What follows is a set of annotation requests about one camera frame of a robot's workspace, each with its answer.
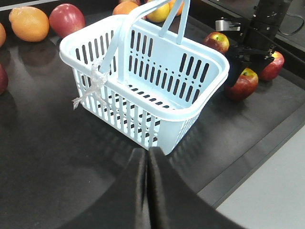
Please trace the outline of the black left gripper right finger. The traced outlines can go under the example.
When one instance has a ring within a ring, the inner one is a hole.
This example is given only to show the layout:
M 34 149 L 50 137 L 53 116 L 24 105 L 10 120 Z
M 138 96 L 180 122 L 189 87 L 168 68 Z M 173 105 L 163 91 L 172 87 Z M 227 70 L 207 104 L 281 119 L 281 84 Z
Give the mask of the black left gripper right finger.
M 148 151 L 147 195 L 153 229 L 240 229 L 203 201 L 172 167 L 159 147 Z

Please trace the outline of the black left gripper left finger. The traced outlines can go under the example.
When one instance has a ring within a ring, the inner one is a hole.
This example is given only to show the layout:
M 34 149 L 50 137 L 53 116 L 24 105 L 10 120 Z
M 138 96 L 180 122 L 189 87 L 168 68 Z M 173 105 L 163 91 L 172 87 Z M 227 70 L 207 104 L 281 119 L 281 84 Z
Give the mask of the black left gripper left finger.
M 134 149 L 127 166 L 107 191 L 62 229 L 142 229 L 147 154 Z

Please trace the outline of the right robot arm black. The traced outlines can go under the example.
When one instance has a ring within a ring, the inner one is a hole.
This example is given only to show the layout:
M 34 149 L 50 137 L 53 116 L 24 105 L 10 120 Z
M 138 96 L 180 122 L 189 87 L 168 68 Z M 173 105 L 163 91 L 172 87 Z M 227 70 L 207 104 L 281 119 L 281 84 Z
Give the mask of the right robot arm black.
M 226 85 L 234 86 L 245 68 L 260 74 L 274 60 L 273 41 L 290 4 L 290 0 L 261 0 L 251 20 L 221 19 L 215 23 L 218 31 L 239 32 L 237 44 L 226 53 L 230 64 Z

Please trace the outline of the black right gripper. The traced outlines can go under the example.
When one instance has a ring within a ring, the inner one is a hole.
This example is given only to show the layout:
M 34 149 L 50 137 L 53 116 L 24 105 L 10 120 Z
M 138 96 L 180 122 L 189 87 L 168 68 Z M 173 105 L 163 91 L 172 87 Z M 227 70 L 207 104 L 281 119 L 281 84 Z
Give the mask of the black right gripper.
M 275 48 L 276 45 L 274 44 L 271 44 L 267 50 L 255 49 L 241 44 L 230 46 L 224 54 L 230 65 L 228 77 L 224 84 L 233 87 L 246 68 L 250 68 L 259 75 L 275 59 L 272 56 Z

